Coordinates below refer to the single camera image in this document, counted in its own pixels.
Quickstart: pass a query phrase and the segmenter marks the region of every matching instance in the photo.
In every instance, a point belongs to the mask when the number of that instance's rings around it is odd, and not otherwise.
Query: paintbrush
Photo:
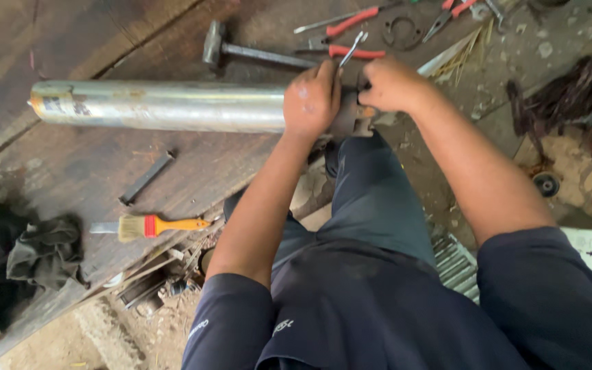
[[[199,219],[163,221],[156,214],[145,216],[125,214],[120,216],[118,239],[126,243],[138,238],[156,238],[166,230],[194,231],[208,227],[210,224],[208,221]]]

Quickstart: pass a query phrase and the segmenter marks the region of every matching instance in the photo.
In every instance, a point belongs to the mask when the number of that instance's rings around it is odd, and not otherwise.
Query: person
[[[480,306],[440,283],[422,206],[378,133],[326,157],[336,184],[318,232],[289,215],[340,105],[326,61],[286,90],[284,135],[226,204],[182,368],[592,369],[592,271],[531,180],[414,70],[387,57],[364,72],[361,104],[412,117],[472,227]]]

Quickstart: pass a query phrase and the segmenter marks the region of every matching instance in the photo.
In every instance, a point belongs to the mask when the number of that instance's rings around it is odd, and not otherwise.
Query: brush bristles
[[[145,237],[145,216],[125,214],[120,216],[118,240],[123,243]]]

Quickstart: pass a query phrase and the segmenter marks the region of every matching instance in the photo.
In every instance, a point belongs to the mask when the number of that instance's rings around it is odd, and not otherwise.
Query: leg
[[[422,205],[381,135],[345,139],[338,160],[332,218],[317,239],[362,240],[435,267]]]
[[[245,189],[237,192],[233,196],[227,198],[223,204],[223,214],[225,219],[229,220],[232,212],[236,208],[239,200],[242,198]],[[315,241],[315,233],[309,232],[303,227],[300,222],[296,221],[292,212],[287,214],[285,228],[282,233],[282,241],[275,253],[275,260],[273,261],[273,269],[282,266],[288,257],[298,251],[300,248],[307,246]]]

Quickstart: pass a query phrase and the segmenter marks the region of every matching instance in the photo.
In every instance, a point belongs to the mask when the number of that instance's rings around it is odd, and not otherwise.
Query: red-handled pliers
[[[350,47],[331,45],[331,38],[339,36],[350,27],[353,27],[354,25],[366,19],[372,18],[386,8],[400,5],[402,3],[402,1],[394,1],[390,4],[385,4],[380,7],[371,7],[360,13],[357,13],[346,21],[341,22],[337,26],[328,26],[325,29],[325,36],[310,38],[307,40],[305,46],[301,47],[299,51],[328,51],[328,55],[330,55],[331,58],[346,55],[350,51]],[[362,59],[376,59],[384,57],[385,51],[367,51],[356,49],[356,51],[353,52],[353,56]]]
[[[474,5],[477,0],[464,0],[463,4],[451,9],[451,7],[454,6],[455,1],[456,0],[445,0],[445,2],[442,3],[442,13],[440,13],[440,16],[435,20],[435,23],[433,23],[429,32],[424,36],[422,43],[425,43],[433,37],[433,35],[440,31],[440,29],[442,29],[442,27],[444,27],[452,18],[458,18],[460,13]]]
[[[348,46],[330,45],[328,36],[318,36],[307,40],[307,45],[301,47],[298,51],[327,51],[331,58],[341,57],[350,51]],[[367,51],[356,49],[353,56],[362,59],[376,59],[385,56],[385,51]]]

